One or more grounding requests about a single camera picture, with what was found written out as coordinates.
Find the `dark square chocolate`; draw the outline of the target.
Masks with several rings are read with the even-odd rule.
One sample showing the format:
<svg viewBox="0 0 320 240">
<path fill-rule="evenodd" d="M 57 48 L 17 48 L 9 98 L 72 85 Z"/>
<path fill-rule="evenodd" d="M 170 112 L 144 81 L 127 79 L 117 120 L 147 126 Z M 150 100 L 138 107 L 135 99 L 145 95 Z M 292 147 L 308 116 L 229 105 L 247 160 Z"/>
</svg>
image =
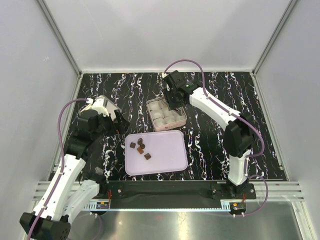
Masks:
<svg viewBox="0 0 320 240">
<path fill-rule="evenodd" d="M 136 147 L 136 144 L 134 142 L 131 142 L 129 147 L 134 149 Z"/>
</svg>

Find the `dark oval chocolate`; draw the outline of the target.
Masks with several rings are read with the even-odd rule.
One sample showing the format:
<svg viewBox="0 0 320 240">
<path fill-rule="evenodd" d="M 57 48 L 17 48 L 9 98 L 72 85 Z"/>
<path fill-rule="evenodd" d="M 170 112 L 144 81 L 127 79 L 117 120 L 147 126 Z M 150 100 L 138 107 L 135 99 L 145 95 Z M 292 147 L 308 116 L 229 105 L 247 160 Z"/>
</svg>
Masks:
<svg viewBox="0 0 320 240">
<path fill-rule="evenodd" d="M 142 138 L 139 138 L 138 140 L 137 140 L 137 144 L 138 145 L 141 145 L 143 143 L 143 139 Z"/>
</svg>

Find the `caramel brown square chocolate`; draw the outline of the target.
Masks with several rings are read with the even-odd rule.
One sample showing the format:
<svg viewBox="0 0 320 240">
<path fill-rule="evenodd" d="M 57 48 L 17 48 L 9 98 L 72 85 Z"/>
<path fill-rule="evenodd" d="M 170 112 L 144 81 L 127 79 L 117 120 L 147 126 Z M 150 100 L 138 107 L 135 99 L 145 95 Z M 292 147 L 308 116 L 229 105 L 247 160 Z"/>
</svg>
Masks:
<svg viewBox="0 0 320 240">
<path fill-rule="evenodd" d="M 138 148 L 137 148 L 137 151 L 138 151 L 140 154 L 143 154 L 143 153 L 144 153 L 144 150 L 143 150 L 141 147 L 138 147 Z"/>
</svg>

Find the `dark pyramid chocolate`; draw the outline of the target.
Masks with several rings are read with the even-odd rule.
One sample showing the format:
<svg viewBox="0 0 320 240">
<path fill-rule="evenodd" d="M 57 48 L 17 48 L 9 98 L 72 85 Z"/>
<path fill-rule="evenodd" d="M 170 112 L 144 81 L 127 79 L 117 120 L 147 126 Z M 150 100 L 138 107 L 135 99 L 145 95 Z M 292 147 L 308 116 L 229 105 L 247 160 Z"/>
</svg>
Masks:
<svg viewBox="0 0 320 240">
<path fill-rule="evenodd" d="M 147 153 L 147 154 L 144 155 L 144 157 L 145 157 L 146 160 L 149 160 L 152 156 L 149 153 Z"/>
</svg>

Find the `pink tin lid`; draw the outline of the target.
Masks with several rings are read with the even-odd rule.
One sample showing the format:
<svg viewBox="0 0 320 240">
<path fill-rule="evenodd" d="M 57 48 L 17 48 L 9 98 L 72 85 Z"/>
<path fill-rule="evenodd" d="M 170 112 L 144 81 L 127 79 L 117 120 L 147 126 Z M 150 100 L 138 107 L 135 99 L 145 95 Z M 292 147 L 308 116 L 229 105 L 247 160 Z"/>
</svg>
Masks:
<svg viewBox="0 0 320 240">
<path fill-rule="evenodd" d="M 80 114 L 87 110 L 95 110 L 104 117 L 111 116 L 111 119 L 114 121 L 116 119 L 115 110 L 119 110 L 122 113 L 122 110 L 104 95 L 100 95 L 95 99 L 88 98 L 86 103 L 86 107 L 79 112 Z"/>
</svg>

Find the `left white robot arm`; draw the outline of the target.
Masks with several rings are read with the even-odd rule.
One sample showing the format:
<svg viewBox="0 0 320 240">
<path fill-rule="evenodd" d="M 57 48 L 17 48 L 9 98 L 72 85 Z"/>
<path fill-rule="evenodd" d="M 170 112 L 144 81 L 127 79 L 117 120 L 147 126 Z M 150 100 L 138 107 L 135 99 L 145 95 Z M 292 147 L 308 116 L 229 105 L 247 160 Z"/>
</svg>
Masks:
<svg viewBox="0 0 320 240">
<path fill-rule="evenodd" d="M 24 212 L 19 223 L 29 240 L 65 240 L 77 215 L 94 197 L 103 198 L 108 186 L 100 177 L 85 180 L 70 194 L 71 188 L 94 151 L 93 144 L 105 136 L 124 134 L 130 123 L 121 110 L 110 114 L 89 109 L 79 115 L 78 125 L 66 141 L 58 170 L 54 174 L 41 201 Z"/>
</svg>

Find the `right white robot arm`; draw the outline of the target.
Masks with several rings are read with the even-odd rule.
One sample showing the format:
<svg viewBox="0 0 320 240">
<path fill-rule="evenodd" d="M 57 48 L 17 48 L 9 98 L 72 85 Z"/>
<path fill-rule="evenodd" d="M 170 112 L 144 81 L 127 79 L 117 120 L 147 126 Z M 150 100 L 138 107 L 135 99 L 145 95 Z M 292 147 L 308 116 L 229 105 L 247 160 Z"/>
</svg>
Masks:
<svg viewBox="0 0 320 240">
<path fill-rule="evenodd" d="M 222 128 L 222 145 L 228 155 L 229 172 L 221 192 L 231 198 L 239 198 L 249 183 L 248 160 L 256 138 L 249 126 L 253 116 L 228 107 L 209 94 L 203 83 L 194 79 L 187 81 L 177 70 L 163 73 L 162 79 L 166 83 L 163 94 L 170 109 L 191 105 L 207 114 Z"/>
</svg>

